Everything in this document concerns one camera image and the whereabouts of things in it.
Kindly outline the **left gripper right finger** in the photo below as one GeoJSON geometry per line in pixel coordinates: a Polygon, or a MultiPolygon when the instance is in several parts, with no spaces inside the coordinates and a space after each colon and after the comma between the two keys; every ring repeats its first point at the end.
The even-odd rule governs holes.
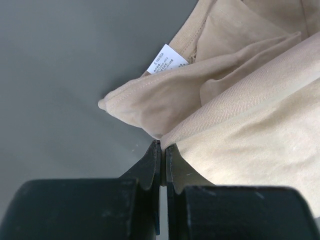
{"type": "Polygon", "coordinates": [[[171,240],[317,240],[301,194],[286,186],[214,185],[181,156],[165,151],[171,240]]]}

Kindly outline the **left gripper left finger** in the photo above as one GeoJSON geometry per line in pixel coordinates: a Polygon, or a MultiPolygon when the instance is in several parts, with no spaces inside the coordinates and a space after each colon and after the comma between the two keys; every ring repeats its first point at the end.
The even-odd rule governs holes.
{"type": "Polygon", "coordinates": [[[118,178],[36,179],[15,193],[3,240],[154,240],[160,234],[161,148],[118,178]]]}

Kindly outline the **beige t shirt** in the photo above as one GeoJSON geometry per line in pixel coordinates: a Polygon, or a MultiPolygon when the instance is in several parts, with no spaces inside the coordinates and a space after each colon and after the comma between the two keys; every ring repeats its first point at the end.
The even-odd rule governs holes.
{"type": "Polygon", "coordinates": [[[216,185],[290,186],[320,215],[320,3],[200,0],[141,77],[100,109],[216,185]]]}

